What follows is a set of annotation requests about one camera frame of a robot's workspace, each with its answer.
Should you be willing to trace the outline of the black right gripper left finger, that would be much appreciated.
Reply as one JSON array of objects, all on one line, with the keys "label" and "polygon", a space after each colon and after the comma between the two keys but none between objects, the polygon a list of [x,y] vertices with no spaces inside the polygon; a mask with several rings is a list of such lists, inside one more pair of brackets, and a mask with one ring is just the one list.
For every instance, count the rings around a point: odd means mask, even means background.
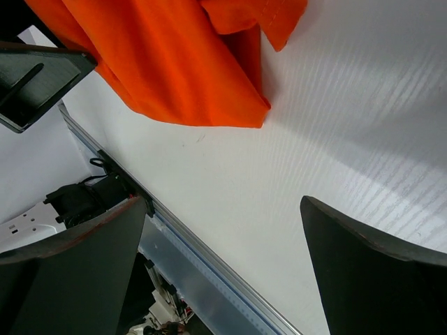
[{"label": "black right gripper left finger", "polygon": [[134,197],[1,254],[2,334],[115,334],[142,234]]}]

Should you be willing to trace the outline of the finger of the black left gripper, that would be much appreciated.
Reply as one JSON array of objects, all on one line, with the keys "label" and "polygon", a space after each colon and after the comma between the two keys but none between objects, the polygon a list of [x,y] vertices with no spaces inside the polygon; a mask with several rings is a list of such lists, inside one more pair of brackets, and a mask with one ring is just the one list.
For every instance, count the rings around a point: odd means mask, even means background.
[{"label": "finger of the black left gripper", "polygon": [[1,124],[25,132],[95,67],[86,52],[2,41]]}]

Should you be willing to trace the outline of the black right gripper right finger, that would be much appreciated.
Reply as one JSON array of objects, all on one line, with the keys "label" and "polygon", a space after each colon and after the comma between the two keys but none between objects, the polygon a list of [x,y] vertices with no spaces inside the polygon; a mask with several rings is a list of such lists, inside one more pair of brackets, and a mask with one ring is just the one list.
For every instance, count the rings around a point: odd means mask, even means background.
[{"label": "black right gripper right finger", "polygon": [[302,224],[331,334],[445,334],[446,254],[348,217],[316,198]]}]

